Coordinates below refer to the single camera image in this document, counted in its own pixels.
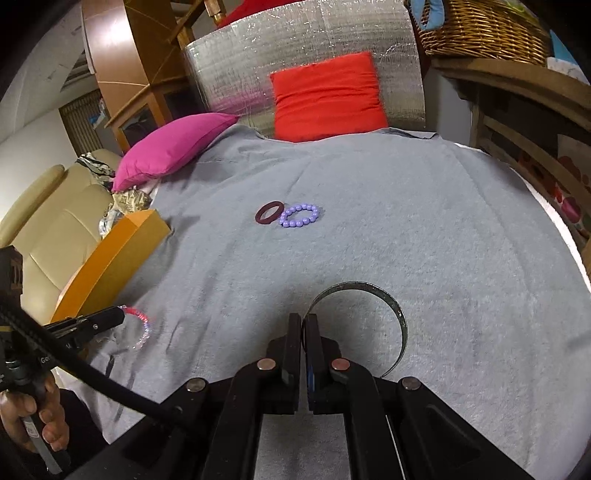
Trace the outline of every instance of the hand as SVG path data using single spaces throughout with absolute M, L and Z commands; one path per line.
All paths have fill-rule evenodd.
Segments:
M 43 428 L 43 439 L 57 452 L 67 447 L 70 440 L 70 428 L 66 423 L 66 413 L 60 404 L 60 389 L 56 385 L 53 374 L 45 379 L 47 394 L 45 402 L 39 410 L 39 418 L 46 424 Z M 33 397 L 18 392 L 0 393 L 0 417 L 8 436 L 18 445 L 31 452 L 36 452 L 21 418 L 34 414 L 37 404 Z

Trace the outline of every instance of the orange board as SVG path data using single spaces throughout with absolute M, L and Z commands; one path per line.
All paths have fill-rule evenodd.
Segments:
M 170 233 L 156 210 L 124 216 L 99 243 L 70 284 L 51 322 L 107 308 Z

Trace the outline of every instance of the red pillow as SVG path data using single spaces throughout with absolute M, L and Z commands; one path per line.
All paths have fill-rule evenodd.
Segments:
M 275 137 L 307 142 L 388 126 L 371 53 L 271 73 Z
M 236 20 L 248 17 L 249 15 L 264 12 L 270 8 L 293 4 L 297 1 L 298 0 L 244 0 L 226 18 L 224 18 L 217 27 L 222 28 Z

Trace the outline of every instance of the bolt head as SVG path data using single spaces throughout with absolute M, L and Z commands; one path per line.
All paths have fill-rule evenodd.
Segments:
M 351 363 L 346 358 L 335 358 L 330 364 L 337 372 L 345 372 L 351 366 Z
M 207 382 L 203 378 L 192 378 L 187 382 L 185 388 L 187 388 L 189 392 L 197 393 L 201 392 L 206 385 Z
M 418 388 L 421 386 L 421 381 L 415 377 L 404 377 L 402 379 L 402 386 L 405 388 L 405 390 L 418 390 Z
M 277 366 L 277 363 L 272 358 L 261 358 L 257 363 L 256 367 L 259 370 L 273 370 Z

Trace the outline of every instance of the sticker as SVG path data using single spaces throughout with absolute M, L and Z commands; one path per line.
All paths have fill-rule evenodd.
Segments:
M 31 420 L 31 417 L 27 417 L 26 420 L 23 419 L 22 422 L 25 424 L 25 428 L 27 429 L 27 433 L 29 434 L 29 437 L 31 437 L 32 439 L 38 439 L 39 438 L 39 431 L 37 430 L 37 427 L 35 427 L 35 424 Z

